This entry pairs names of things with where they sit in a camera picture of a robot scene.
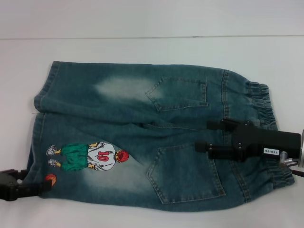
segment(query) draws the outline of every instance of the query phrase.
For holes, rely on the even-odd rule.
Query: sneaker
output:
[[[57,161],[55,160],[55,159],[50,159],[50,160],[48,160],[48,164],[50,165],[50,166],[57,166]]]
[[[54,155],[56,150],[57,148],[55,145],[50,146],[50,148],[47,150],[47,155]]]

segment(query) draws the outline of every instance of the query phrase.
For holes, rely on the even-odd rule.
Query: elastic waistband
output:
[[[252,102],[258,112],[260,126],[268,130],[277,130],[268,86],[265,84],[250,82],[248,90]],[[294,183],[295,180],[289,168],[280,168],[279,161],[274,159],[265,159],[265,161],[274,189],[289,186]]]

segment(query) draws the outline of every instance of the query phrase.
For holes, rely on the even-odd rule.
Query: white jersey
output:
[[[96,147],[89,147],[87,154],[88,165],[95,165],[95,170],[111,169],[115,164],[116,151],[111,144],[99,142]]]

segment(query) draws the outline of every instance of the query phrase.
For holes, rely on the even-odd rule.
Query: green shorts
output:
[[[87,167],[87,153],[89,146],[86,144],[68,144],[61,148],[61,155],[66,157],[61,169],[64,171],[78,171]]]

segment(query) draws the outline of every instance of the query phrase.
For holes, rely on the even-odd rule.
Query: back pocket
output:
[[[157,111],[208,106],[207,83],[197,79],[163,77],[146,94]]]
[[[159,148],[147,177],[163,204],[225,195],[214,161],[193,143]]]

